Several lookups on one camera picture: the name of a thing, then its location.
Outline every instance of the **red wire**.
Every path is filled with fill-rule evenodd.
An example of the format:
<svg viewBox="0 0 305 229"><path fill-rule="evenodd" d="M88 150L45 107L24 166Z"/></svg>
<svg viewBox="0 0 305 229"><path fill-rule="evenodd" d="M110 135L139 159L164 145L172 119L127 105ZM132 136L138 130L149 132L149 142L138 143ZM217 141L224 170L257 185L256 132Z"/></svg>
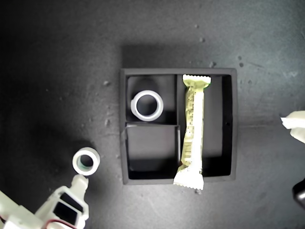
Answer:
<svg viewBox="0 0 305 229"><path fill-rule="evenodd" d="M61 224L64 224L65 226L69 227L69 228L72 228L72 229L77 229L75 226L73 226L72 224L70 223L67 223L63 220L60 220L60 219L49 219L47 222L46 222L46 226L45 226L45 229L48 229L48 225L50 223L61 223Z"/></svg>

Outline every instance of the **crimped wrapper end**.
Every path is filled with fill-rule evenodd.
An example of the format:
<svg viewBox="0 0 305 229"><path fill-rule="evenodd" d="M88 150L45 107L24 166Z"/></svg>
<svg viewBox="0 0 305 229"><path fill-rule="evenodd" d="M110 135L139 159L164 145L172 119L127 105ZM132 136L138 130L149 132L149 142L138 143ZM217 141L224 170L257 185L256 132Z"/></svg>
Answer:
<svg viewBox="0 0 305 229"><path fill-rule="evenodd" d="M203 176L198 170L191 170L189 167L182 165L173 180L174 185L190 187L203 190Z"/></svg>

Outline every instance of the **black cable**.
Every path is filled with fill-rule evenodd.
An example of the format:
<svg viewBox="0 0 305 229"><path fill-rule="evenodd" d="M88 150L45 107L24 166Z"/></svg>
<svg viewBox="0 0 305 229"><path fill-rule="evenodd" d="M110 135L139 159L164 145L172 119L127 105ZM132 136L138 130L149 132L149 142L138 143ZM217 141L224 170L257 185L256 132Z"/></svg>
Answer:
<svg viewBox="0 0 305 229"><path fill-rule="evenodd" d="M0 220L1 220L2 223L5 224L6 220L4 220L4 218L2 218L1 216L0 216Z"/></svg>

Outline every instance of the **yellow wrapper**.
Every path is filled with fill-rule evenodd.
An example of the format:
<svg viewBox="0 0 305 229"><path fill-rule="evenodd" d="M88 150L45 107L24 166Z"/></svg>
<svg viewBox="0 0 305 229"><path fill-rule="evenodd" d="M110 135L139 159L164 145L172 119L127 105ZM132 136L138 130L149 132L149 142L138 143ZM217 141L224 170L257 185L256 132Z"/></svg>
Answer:
<svg viewBox="0 0 305 229"><path fill-rule="evenodd" d="M203 189L202 146L203 146L203 89L209 86L207 76L183 75L186 85L186 130L182 148L182 165L173 180L175 185Z"/></svg>

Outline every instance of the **roll of tape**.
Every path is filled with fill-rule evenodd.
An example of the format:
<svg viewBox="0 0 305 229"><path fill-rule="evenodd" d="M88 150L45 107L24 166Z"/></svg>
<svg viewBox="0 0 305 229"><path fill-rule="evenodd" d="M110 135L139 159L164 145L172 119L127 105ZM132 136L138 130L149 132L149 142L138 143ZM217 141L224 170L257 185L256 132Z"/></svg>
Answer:
<svg viewBox="0 0 305 229"><path fill-rule="evenodd" d="M145 95L152 96L156 100L156 102L157 102L157 108L156 108L155 112L152 113L151 115L142 115L138 111L138 108L137 108L137 104L138 104L139 99L141 97L145 96ZM141 91L141 92L137 93L136 96L132 99L132 101L131 101L131 110L132 110L132 113L138 119L140 119L142 121L146 121L146 122L151 122L151 121L154 121L157 118L159 118L160 115L162 114L162 112L163 112L163 100L159 96L159 94L154 92L154 91L149 91L149 90Z"/></svg>
<svg viewBox="0 0 305 229"><path fill-rule="evenodd" d="M83 155L87 155L92 159L93 162L92 166L89 167L85 166L81 162L81 156ZM78 174L89 176L96 172L97 168L100 165L100 161L101 161L100 155L95 149L92 149L90 147L85 147L77 151L76 154L73 156L72 165Z"/></svg>

